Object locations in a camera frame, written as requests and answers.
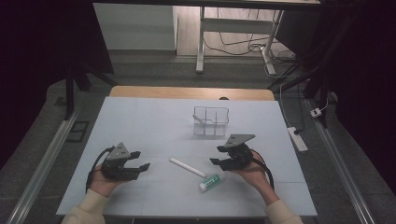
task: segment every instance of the table leg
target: table leg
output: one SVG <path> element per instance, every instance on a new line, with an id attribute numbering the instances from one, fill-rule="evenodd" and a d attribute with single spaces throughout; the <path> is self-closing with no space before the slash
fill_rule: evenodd
<path id="1" fill-rule="evenodd" d="M 205 7 L 201 7 L 201 19 L 199 29 L 199 43 L 198 43 L 198 54 L 197 54 L 197 67 L 196 73 L 204 72 L 204 27 L 205 27 Z"/>
<path id="2" fill-rule="evenodd" d="M 275 33 L 277 30 L 277 26 L 279 25 L 280 18 L 282 16 L 283 10 L 280 10 L 277 12 L 276 18 L 274 20 L 273 26 L 271 28 L 270 34 L 268 36 L 268 41 L 267 44 L 265 45 L 265 48 L 262 48 L 262 57 L 264 58 L 265 61 L 265 66 L 268 70 L 269 75 L 276 75 L 276 71 L 274 68 L 274 65 L 272 64 L 271 57 L 269 55 L 271 45 L 274 41 Z"/>

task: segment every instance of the black cable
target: black cable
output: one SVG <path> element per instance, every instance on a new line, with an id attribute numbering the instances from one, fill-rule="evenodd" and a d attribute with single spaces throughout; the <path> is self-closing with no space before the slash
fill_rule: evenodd
<path id="1" fill-rule="evenodd" d="M 221 14 L 221 12 L 220 12 L 220 9 L 219 9 L 219 7 L 218 7 L 218 18 L 219 18 L 219 14 Z M 256 20 L 259 18 L 259 14 L 260 14 L 260 10 L 258 9 L 257 15 L 256 15 Z M 238 41 L 238 42 L 233 42 L 233 43 L 225 43 L 224 40 L 222 39 L 221 32 L 219 32 L 219 37 L 220 37 L 221 43 L 222 43 L 223 45 L 226 45 L 226 46 L 229 46 L 229 45 L 236 45 L 236 44 L 242 44 L 242 43 L 248 42 L 247 48 L 250 49 L 250 43 L 251 43 L 251 41 L 258 41 L 258 40 L 268 39 L 268 37 L 263 37 L 263 38 L 258 38 L 258 39 L 252 39 L 253 36 L 254 36 L 254 34 L 251 35 L 251 37 L 250 37 L 249 40 Z"/>
<path id="2" fill-rule="evenodd" d="M 256 20 L 259 18 L 259 13 L 260 13 L 260 10 L 257 10 Z M 256 44 L 255 47 L 253 47 L 253 49 L 250 48 L 250 43 L 251 43 L 251 40 L 253 39 L 253 36 L 254 36 L 254 34 L 251 34 L 250 40 L 248 41 L 248 44 L 247 44 L 247 49 L 251 50 L 251 51 L 253 51 L 255 48 L 259 48 L 259 46 L 260 46 L 260 45 Z"/>
<path id="3" fill-rule="evenodd" d="M 253 52 L 260 52 L 262 51 L 262 47 L 265 47 L 264 44 L 249 44 L 247 46 L 247 48 Z"/>
<path id="4" fill-rule="evenodd" d="M 206 45 L 209 49 L 221 51 L 221 52 L 223 52 L 223 53 L 231 54 L 231 55 L 235 55 L 235 56 L 249 54 L 249 53 L 252 51 L 252 50 L 249 50 L 249 51 L 244 52 L 244 53 L 231 53 L 231 52 L 228 52 L 228 51 L 225 51 L 225 50 L 222 50 L 222 49 L 214 49 L 214 48 L 209 47 L 209 46 L 206 44 L 205 39 L 204 39 L 204 43 L 205 43 L 205 45 Z"/>
<path id="5" fill-rule="evenodd" d="M 262 162 L 261 162 L 261 161 L 256 160 L 255 158 L 252 158 L 252 160 L 253 160 L 255 163 L 259 164 L 260 167 L 265 171 L 265 173 L 268 174 L 268 179 L 270 180 L 271 188 L 272 188 L 272 189 L 275 189 L 275 187 L 274 187 L 274 179 L 273 179 L 272 173 L 271 173 L 270 169 L 268 169 L 267 165 L 265 164 L 265 161 L 264 161 L 264 159 L 262 158 L 262 155 L 260 155 L 260 153 L 258 153 L 256 150 L 251 149 L 251 151 L 256 152 L 257 155 L 259 155 L 260 158 L 262 159 Z"/>
<path id="6" fill-rule="evenodd" d="M 296 60 L 295 59 L 290 59 L 290 58 L 288 58 L 288 59 L 282 59 L 281 57 L 276 57 L 275 55 L 274 55 L 274 53 L 272 52 L 272 50 L 270 49 L 270 52 L 271 52 L 271 55 L 272 56 L 270 56 L 271 57 L 271 59 L 273 59 L 275 62 L 277 62 L 277 63 L 294 63 L 294 62 L 296 62 Z"/>
<path id="7" fill-rule="evenodd" d="M 88 173 L 87 182 L 85 184 L 85 192 L 86 193 L 87 193 L 88 188 L 90 187 L 90 184 L 92 182 L 92 174 L 93 174 L 93 172 L 100 171 L 100 170 L 95 170 L 95 167 L 96 167 L 97 163 L 103 157 L 103 155 L 105 155 L 105 153 L 111 152 L 113 149 L 114 149 L 114 147 L 106 148 L 103 152 L 101 152 L 99 154 L 98 158 L 96 158 L 96 161 L 93 163 L 93 166 L 92 166 L 90 172 Z"/>
<path id="8" fill-rule="evenodd" d="M 297 98 L 298 98 L 298 105 L 300 107 L 300 114 L 301 114 L 301 122 L 303 123 L 303 128 L 298 130 L 299 132 L 302 132 L 305 130 L 305 118 L 304 118 L 304 112 L 303 112 L 303 107 L 301 106 L 301 99 L 300 99 L 300 83 L 297 84 Z"/>

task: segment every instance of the power strip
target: power strip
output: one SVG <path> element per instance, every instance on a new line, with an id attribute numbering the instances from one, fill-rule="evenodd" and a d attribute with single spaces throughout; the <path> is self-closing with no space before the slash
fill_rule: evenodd
<path id="1" fill-rule="evenodd" d="M 303 138 L 301 138 L 301 136 L 299 134 L 295 134 L 294 131 L 296 131 L 296 128 L 294 127 L 290 127 L 288 128 L 291 140 L 293 141 L 293 144 L 297 147 L 297 149 L 300 152 L 304 152 L 307 151 L 308 148 L 306 147 Z"/>

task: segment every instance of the tube cap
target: tube cap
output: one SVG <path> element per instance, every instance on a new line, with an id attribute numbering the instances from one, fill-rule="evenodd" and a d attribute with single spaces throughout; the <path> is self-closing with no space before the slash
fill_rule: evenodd
<path id="1" fill-rule="evenodd" d="M 201 189 L 201 191 L 205 191 L 205 190 L 206 190 L 206 186 L 205 186 L 204 183 L 201 183 L 201 184 L 199 185 L 199 188 Z"/>

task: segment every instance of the wrist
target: wrist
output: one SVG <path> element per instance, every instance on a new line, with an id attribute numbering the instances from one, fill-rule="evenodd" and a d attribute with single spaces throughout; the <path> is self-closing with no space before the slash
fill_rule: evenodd
<path id="1" fill-rule="evenodd" d="M 107 183 L 92 183 L 90 189 L 96 193 L 108 198 L 115 186 Z"/>
<path id="2" fill-rule="evenodd" d="M 274 189 L 270 186 L 268 181 L 258 181 L 253 187 L 260 193 L 266 205 L 279 200 L 279 197 L 276 195 Z"/>

